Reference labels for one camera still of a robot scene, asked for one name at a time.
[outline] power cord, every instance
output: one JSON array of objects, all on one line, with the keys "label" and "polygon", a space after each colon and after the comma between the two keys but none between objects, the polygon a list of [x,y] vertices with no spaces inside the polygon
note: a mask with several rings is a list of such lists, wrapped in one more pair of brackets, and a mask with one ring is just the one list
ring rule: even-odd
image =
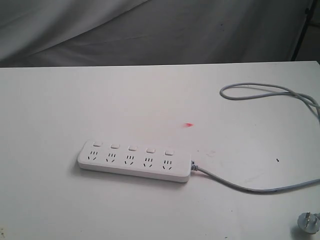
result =
[{"label": "power cord", "polygon": [[[282,89],[285,91],[284,92],[271,92],[271,93],[252,95],[252,96],[236,96],[236,97],[228,96],[228,95],[224,94],[225,90],[240,87],[240,86],[246,86],[248,88],[250,88],[249,86],[271,87],[271,88]],[[279,95],[294,97],[294,98],[301,100],[309,108],[309,110],[317,117],[317,119],[319,120],[319,123],[320,123],[320,106],[316,102],[316,100],[314,100],[311,96],[309,96],[307,94],[297,93],[297,92],[292,91],[291,89],[283,87],[283,86],[274,85],[274,84],[255,83],[255,82],[235,83],[235,84],[224,86],[220,90],[220,95],[223,98],[228,99],[228,100],[250,100],[250,99],[266,98],[266,97],[279,96]],[[192,162],[191,170],[202,172],[202,173],[208,175],[213,180],[217,181],[218,183],[221,183],[221,184],[223,184],[231,189],[237,190],[239,192],[248,193],[248,194],[279,194],[279,193],[284,193],[284,192],[295,191],[295,190],[305,188],[305,187],[310,187],[312,185],[320,183],[320,178],[318,178],[318,179],[314,179],[311,181],[306,181],[306,182],[302,182],[302,183],[298,183],[298,184],[294,184],[294,185],[290,185],[290,186],[283,186],[283,187],[277,187],[277,188],[271,188],[271,189],[253,189],[253,188],[247,188],[244,186],[239,186],[237,184],[234,184],[232,182],[224,180],[223,178],[218,177],[218,176],[214,175],[213,173],[211,173],[201,167],[198,167],[197,165],[195,165],[195,162]]]}]

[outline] red spot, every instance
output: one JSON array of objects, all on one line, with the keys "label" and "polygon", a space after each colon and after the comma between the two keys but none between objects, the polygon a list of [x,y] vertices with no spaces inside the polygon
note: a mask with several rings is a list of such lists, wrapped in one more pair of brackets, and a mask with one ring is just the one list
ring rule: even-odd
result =
[{"label": "red spot", "polygon": [[193,126],[192,123],[185,123],[185,124],[184,124],[184,127],[185,127],[185,128],[189,128],[189,127],[192,127],[192,126]]}]

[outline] white power strip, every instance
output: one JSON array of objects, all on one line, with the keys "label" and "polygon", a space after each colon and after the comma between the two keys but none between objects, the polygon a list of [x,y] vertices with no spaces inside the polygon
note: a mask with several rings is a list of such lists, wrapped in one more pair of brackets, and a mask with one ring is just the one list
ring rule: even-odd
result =
[{"label": "white power strip", "polygon": [[82,169],[185,183],[191,157],[183,151],[88,140],[77,159]]}]

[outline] power strip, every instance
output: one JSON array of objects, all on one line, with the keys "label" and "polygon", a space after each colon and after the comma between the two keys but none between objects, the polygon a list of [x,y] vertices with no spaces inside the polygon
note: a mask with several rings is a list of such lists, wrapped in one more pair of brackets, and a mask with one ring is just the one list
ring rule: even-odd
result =
[{"label": "power strip", "polygon": [[88,140],[77,159],[82,169],[185,183],[191,156],[163,147]]}]

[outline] socket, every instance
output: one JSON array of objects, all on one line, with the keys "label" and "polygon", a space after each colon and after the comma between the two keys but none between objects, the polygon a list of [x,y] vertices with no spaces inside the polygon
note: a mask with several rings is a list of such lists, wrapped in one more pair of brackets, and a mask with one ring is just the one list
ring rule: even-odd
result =
[{"label": "socket", "polygon": [[147,145],[130,148],[130,144],[107,141],[88,140],[77,161],[82,169],[179,183],[187,182],[191,172],[191,156],[186,152]]}]

